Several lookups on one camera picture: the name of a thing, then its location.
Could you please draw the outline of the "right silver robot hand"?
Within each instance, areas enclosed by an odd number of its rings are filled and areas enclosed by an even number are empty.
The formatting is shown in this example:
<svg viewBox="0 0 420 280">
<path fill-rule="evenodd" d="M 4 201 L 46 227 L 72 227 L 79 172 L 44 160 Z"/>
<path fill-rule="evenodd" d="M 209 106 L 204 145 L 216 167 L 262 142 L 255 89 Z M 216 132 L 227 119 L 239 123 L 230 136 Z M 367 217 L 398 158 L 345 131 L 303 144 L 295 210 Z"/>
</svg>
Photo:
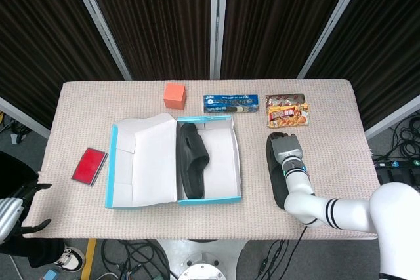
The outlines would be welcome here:
<svg viewBox="0 0 420 280">
<path fill-rule="evenodd" d="M 295 134 L 273 132 L 269 139 L 274 158 L 279 164 L 282 164 L 288 157 L 303 158 L 303 150 Z"/>
</svg>

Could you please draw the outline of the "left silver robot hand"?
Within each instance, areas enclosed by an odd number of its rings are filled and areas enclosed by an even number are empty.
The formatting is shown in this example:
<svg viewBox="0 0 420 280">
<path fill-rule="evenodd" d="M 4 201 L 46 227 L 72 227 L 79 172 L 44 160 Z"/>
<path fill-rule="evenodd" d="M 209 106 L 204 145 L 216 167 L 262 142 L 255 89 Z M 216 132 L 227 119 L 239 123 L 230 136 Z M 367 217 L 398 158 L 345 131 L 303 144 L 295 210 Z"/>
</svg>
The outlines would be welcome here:
<svg viewBox="0 0 420 280">
<path fill-rule="evenodd" d="M 46 228 L 51 219 L 46 219 L 36 226 L 22 226 L 20 217 L 30 208 L 34 195 L 52 184 L 38 184 L 32 181 L 20 186 L 14 193 L 1 199 L 1 244 L 7 242 L 12 236 L 35 233 Z"/>
</svg>

